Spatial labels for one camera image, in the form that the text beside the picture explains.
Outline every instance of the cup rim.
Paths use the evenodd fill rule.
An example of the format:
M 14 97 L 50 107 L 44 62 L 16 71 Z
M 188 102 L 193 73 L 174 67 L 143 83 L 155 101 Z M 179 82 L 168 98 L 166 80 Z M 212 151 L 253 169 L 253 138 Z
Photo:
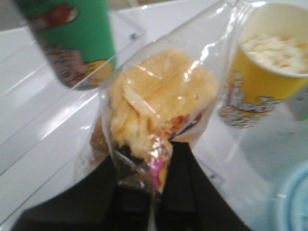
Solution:
M 289 72 L 283 72 L 277 69 L 270 68 L 262 63 L 260 63 L 258 60 L 254 59 L 247 51 L 247 49 L 243 46 L 243 41 L 241 40 L 240 45 L 242 51 L 245 53 L 245 55 L 256 65 L 260 66 L 263 69 L 266 69 L 267 71 L 276 73 L 281 76 L 289 77 L 289 78 L 308 78 L 308 73 L 307 74 L 299 74 L 299 73 L 289 73 Z

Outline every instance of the food packaging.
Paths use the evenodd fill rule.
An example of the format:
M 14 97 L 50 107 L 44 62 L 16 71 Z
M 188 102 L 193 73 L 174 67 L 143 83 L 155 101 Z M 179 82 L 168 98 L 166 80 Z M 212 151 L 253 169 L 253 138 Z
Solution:
M 220 1 L 138 51 L 102 84 L 102 128 L 120 184 L 162 192 L 171 141 L 193 147 L 205 131 L 239 9 Z M 213 25 L 215 33 L 207 33 Z
M 115 67 L 106 0 L 16 0 L 57 74 L 69 88 L 97 88 Z

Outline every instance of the snack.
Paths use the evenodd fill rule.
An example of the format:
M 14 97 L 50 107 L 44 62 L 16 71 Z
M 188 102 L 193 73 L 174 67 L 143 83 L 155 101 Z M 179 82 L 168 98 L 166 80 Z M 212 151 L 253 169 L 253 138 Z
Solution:
M 243 44 L 248 54 L 268 68 L 308 74 L 308 44 L 296 38 L 262 34 Z
M 114 146 L 128 146 L 133 157 L 143 159 L 162 190 L 163 172 L 172 156 L 170 141 L 194 128 L 218 88 L 218 81 L 198 61 L 176 49 L 135 65 L 111 85 L 109 125 Z

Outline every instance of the yellow paper cup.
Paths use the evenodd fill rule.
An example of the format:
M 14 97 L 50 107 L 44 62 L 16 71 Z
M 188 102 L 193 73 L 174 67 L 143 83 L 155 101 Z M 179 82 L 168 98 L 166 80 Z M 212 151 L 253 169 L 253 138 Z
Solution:
M 228 96 L 220 111 L 225 122 L 247 128 L 308 83 L 308 74 L 286 73 L 261 64 L 243 46 L 258 35 L 295 38 L 308 46 L 308 11 L 268 3 L 248 20 L 228 76 Z

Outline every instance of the green paper cup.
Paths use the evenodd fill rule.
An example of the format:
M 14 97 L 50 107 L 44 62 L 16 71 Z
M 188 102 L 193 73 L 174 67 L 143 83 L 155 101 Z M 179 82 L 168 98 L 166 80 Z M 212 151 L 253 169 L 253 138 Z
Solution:
M 114 63 L 107 60 L 115 50 L 107 0 L 16 1 L 66 86 L 82 81 L 80 89 L 95 88 L 112 73 Z

